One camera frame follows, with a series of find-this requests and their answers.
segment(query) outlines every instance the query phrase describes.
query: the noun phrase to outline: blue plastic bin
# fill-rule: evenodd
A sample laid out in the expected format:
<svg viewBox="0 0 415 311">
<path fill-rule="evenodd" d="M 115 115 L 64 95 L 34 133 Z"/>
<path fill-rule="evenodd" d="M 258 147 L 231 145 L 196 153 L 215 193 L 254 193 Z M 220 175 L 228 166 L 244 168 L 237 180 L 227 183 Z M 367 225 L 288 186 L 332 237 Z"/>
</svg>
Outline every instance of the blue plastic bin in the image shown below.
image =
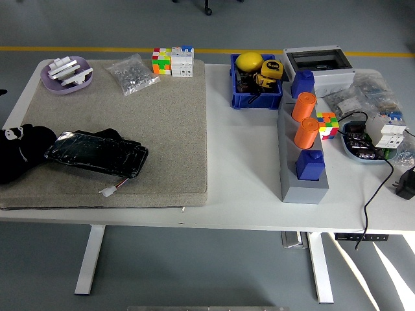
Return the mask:
<svg viewBox="0 0 415 311">
<path fill-rule="evenodd" d="M 235 78 L 235 61 L 240 54 L 231 54 L 231 70 L 230 74 L 232 76 L 232 102 L 231 107 L 233 109 L 241 108 L 268 108 L 268 109 L 278 109 L 279 102 L 283 96 L 281 81 L 277 80 L 276 86 L 273 93 L 262 93 L 260 96 L 255 99 L 251 104 L 248 101 L 255 95 L 250 93 L 240 93 L 236 89 L 236 78 Z M 272 54 L 262 54 L 264 60 L 275 60 L 275 56 Z"/>
</svg>

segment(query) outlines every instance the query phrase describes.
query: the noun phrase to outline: yellow ball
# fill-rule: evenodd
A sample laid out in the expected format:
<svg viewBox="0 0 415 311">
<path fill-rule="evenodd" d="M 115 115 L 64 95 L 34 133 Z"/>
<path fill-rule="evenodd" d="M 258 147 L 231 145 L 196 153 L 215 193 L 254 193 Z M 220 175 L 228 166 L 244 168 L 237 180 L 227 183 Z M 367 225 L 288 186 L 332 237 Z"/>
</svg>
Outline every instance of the yellow ball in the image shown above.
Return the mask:
<svg viewBox="0 0 415 311">
<path fill-rule="evenodd" d="M 245 73 L 253 73 L 260 70 L 263 62 L 264 59 L 258 52 L 245 52 L 237 57 L 235 65 Z"/>
</svg>

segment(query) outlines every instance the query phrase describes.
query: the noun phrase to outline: purple dish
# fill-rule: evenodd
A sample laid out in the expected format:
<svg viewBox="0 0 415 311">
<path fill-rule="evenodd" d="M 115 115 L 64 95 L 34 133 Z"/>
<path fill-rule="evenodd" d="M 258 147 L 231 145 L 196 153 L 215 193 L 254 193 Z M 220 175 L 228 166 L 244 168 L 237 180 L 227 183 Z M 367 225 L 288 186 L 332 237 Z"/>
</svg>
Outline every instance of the purple dish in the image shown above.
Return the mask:
<svg viewBox="0 0 415 311">
<path fill-rule="evenodd" d="M 91 66 L 89 66 L 89 64 L 86 62 L 85 59 L 83 59 L 82 57 L 79 56 L 70 56 L 69 57 L 71 60 L 76 60 L 78 62 L 78 64 L 80 65 L 80 68 L 75 70 L 75 74 L 80 73 L 83 70 L 87 70 L 89 68 L 91 68 Z M 65 95 L 65 94 L 69 94 L 75 91 L 78 91 L 79 89 L 83 89 L 84 87 L 89 86 L 89 84 L 92 81 L 92 75 L 93 75 L 93 71 L 91 73 L 88 73 L 85 77 L 85 82 L 82 84 L 79 84 L 78 86 L 75 84 L 68 84 L 66 86 L 61 86 L 60 84 L 62 83 L 61 80 L 53 80 L 49 78 L 49 74 L 47 73 L 49 70 L 51 70 L 51 68 L 49 67 L 49 65 L 47 65 L 46 67 L 44 67 L 41 72 L 40 72 L 40 78 L 41 81 L 43 82 L 44 86 L 51 92 L 57 95 Z"/>
</svg>

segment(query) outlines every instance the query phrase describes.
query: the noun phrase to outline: orange cup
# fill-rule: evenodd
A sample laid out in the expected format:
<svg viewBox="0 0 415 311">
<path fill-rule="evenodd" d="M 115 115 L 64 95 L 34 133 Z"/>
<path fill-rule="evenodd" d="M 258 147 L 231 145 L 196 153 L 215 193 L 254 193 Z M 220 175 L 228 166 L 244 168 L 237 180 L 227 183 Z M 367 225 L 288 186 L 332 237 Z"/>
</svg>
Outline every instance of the orange cup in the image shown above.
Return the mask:
<svg viewBox="0 0 415 311">
<path fill-rule="evenodd" d="M 308 149 L 312 147 L 317 137 L 320 125 L 313 118 L 305 118 L 300 122 L 297 133 L 294 137 L 294 143 L 298 148 Z"/>
<path fill-rule="evenodd" d="M 316 102 L 317 98 L 314 94 L 309 92 L 300 93 L 291 117 L 297 122 L 301 122 L 302 119 L 310 117 Z"/>
</svg>

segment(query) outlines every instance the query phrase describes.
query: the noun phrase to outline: panda plush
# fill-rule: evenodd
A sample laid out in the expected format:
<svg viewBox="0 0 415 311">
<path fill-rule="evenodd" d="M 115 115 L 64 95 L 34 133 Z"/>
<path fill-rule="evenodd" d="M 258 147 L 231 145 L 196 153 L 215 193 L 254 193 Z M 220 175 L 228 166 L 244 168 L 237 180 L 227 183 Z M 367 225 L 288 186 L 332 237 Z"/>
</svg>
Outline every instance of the panda plush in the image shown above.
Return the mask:
<svg viewBox="0 0 415 311">
<path fill-rule="evenodd" d="M 45 161 L 46 150 L 56 141 L 55 133 L 44 126 L 24 124 L 0 132 L 0 184 L 18 179 Z"/>
</svg>

